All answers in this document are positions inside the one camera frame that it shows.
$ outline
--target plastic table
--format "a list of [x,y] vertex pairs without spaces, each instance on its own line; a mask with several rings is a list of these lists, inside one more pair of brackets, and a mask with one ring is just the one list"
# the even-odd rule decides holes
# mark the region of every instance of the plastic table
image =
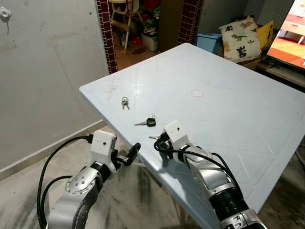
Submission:
[[[194,145],[219,153],[256,212],[305,134],[305,94],[190,44],[182,44],[80,88],[103,120],[131,146],[204,229],[219,220],[186,165],[163,167],[153,148],[179,120]],[[122,97],[130,110],[122,110]],[[134,126],[155,114],[156,127]]]

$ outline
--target television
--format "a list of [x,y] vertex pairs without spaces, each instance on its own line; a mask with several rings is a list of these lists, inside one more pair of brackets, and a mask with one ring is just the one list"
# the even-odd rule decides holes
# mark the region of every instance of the television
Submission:
[[295,0],[267,56],[305,69],[305,0]]

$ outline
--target stained floor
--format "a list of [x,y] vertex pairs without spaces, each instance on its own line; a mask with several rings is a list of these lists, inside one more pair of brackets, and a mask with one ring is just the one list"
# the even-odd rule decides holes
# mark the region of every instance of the stained floor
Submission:
[[[108,126],[104,131],[113,132]],[[124,149],[120,139],[117,149]],[[305,149],[299,147],[304,157]],[[37,229],[36,192],[45,160],[25,168],[0,182],[0,229]],[[46,171],[48,183],[54,177],[76,174],[91,162],[90,145],[77,141],[60,151]],[[64,182],[50,190],[46,212],[61,196]],[[303,229],[305,227],[305,173],[294,157],[285,169],[270,197],[259,213],[269,229]],[[92,207],[88,229],[178,229],[169,197],[145,171],[136,166],[122,167],[105,183],[97,203]],[[188,229],[197,228],[188,218]]]

